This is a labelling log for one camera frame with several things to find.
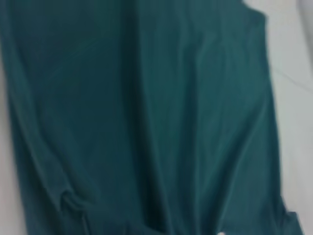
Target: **white background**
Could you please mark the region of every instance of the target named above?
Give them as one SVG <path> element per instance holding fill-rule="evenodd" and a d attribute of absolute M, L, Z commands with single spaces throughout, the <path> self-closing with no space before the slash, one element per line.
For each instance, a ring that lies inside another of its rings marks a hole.
<path fill-rule="evenodd" d="M 298 212 L 305 234 L 313 235 L 313 73 L 306 43 L 313 39 L 313 0 L 300 0 L 300 7 L 296 0 L 246 2 L 268 16 L 268 54 L 281 139 L 283 197 L 288 209 Z M 311 27 L 312 32 L 303 30 L 303 25 Z M 0 61 L 0 235 L 25 234 Z"/>

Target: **green fabric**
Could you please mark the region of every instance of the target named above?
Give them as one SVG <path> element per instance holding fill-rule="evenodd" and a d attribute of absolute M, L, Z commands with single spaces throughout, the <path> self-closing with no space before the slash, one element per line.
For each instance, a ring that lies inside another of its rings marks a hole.
<path fill-rule="evenodd" d="M 29 235 L 300 235 L 265 17 L 239 0 L 0 0 Z"/>

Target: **tank top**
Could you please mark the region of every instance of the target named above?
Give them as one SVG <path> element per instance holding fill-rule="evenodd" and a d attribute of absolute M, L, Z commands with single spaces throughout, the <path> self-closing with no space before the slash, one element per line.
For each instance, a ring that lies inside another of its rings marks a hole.
<path fill-rule="evenodd" d="M 301 235 L 265 26 L 240 0 L 1 0 L 29 235 Z"/>

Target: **teal shirt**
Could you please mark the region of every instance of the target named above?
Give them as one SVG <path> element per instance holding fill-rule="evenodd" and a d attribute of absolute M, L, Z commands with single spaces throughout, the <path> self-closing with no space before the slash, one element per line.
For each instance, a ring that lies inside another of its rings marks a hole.
<path fill-rule="evenodd" d="M 0 0 L 29 235 L 301 235 L 265 17 L 239 0 Z"/>

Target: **clothing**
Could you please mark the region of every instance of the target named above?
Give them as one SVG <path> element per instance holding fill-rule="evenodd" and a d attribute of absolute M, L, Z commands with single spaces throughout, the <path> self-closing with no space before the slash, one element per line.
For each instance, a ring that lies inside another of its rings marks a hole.
<path fill-rule="evenodd" d="M 300 235 L 265 17 L 239 0 L 1 0 L 30 235 Z"/>

